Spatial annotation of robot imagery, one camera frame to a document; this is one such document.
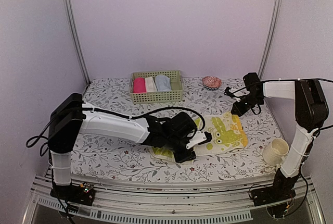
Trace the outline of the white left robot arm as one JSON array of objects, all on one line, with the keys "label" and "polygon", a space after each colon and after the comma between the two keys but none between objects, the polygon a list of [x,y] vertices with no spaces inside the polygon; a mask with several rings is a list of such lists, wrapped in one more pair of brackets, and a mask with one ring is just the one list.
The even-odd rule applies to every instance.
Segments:
[{"label": "white left robot arm", "polygon": [[140,116],[97,108],[85,103],[82,95],[73,93],[51,114],[50,120],[39,135],[29,138],[25,145],[32,148],[40,139],[51,158],[51,196],[62,202],[73,202],[91,206],[95,197],[93,186],[83,183],[72,184],[71,152],[79,134],[96,134],[122,138],[136,144],[169,148],[176,162],[182,163],[196,157],[194,146],[205,141],[202,128],[180,107],[180,113],[169,118],[155,117],[159,110]]}]

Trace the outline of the green white small packet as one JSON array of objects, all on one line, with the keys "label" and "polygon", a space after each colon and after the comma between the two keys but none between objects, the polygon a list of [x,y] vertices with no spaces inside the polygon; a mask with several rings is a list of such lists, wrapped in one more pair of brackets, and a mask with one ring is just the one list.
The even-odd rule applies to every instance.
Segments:
[{"label": "green white small packet", "polygon": [[196,157],[225,154],[247,146],[248,138],[237,115],[226,111],[221,115],[204,115],[203,118],[204,131],[212,134],[212,140],[194,146]]}]

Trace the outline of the light blue towel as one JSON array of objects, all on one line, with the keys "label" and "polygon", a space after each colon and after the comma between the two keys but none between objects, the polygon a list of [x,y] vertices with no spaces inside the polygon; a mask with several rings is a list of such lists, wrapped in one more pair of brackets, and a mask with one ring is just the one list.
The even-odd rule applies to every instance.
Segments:
[{"label": "light blue towel", "polygon": [[155,77],[155,85],[159,92],[168,92],[172,90],[170,78],[163,74],[159,74]]}]

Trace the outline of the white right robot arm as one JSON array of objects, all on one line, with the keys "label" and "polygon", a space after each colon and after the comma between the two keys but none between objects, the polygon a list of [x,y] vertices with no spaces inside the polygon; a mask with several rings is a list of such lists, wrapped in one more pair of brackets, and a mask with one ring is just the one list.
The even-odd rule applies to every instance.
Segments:
[{"label": "white right robot arm", "polygon": [[255,206],[266,205],[295,197],[294,185],[303,178],[302,165],[307,160],[313,141],[326,129],[324,122],[329,108],[321,86],[322,78],[260,80],[255,72],[243,77],[248,94],[237,96],[230,89],[225,95],[236,97],[231,113],[242,116],[263,105],[265,98],[291,99],[294,102],[296,130],[286,160],[274,176],[273,185],[250,191]]}]

